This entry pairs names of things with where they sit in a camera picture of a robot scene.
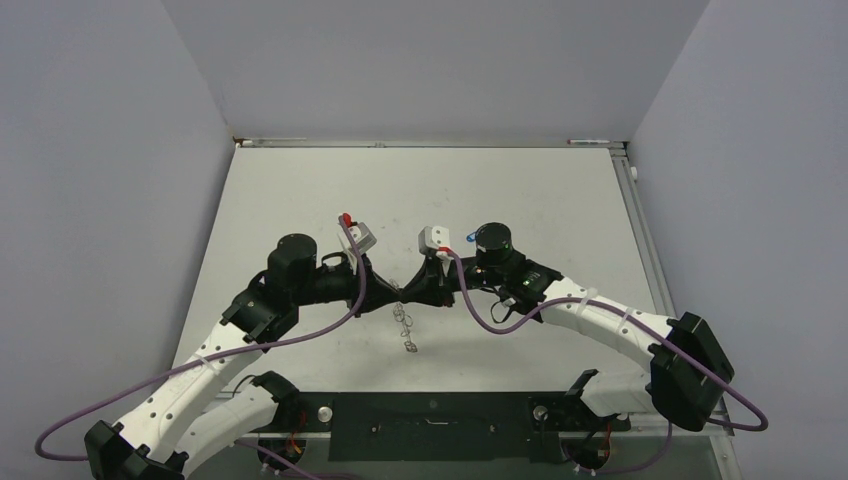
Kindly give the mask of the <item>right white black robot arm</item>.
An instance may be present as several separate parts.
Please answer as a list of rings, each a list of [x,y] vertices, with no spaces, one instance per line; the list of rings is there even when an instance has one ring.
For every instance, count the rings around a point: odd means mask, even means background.
[[[475,253],[461,260],[446,228],[419,234],[422,267],[400,291],[404,303],[450,307],[456,294],[468,301],[473,290],[494,293],[510,313],[563,327],[627,357],[640,367],[631,373],[590,373],[567,397],[565,414],[579,428],[604,417],[656,412],[673,425],[700,431],[735,372],[714,332],[690,312],[679,318],[639,311],[583,287],[559,271],[515,249],[511,230],[487,223],[473,234]]]

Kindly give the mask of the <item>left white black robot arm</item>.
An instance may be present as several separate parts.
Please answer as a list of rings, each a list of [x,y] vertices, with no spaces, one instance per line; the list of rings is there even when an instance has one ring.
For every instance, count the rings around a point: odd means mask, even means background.
[[[157,378],[158,388],[118,420],[100,421],[84,436],[96,479],[186,479],[219,451],[261,427],[296,421],[297,388],[282,375],[256,376],[231,400],[211,408],[221,390],[264,354],[305,343],[369,310],[394,302],[367,251],[376,243],[365,224],[343,228],[342,261],[316,264],[316,242],[281,238],[258,273],[182,365]]]

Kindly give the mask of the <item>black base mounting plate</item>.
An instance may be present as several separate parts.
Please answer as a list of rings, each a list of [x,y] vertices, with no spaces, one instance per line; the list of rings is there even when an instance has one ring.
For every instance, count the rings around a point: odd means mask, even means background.
[[[302,392],[259,428],[261,434],[327,434],[332,461],[557,463],[561,435],[626,432],[631,423],[598,417],[569,392]]]

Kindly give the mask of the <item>marker pen at wall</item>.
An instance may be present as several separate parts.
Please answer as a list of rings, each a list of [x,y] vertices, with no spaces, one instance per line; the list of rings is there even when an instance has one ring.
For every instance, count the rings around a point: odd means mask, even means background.
[[[569,139],[567,143],[577,146],[605,146],[612,142],[606,139]]]

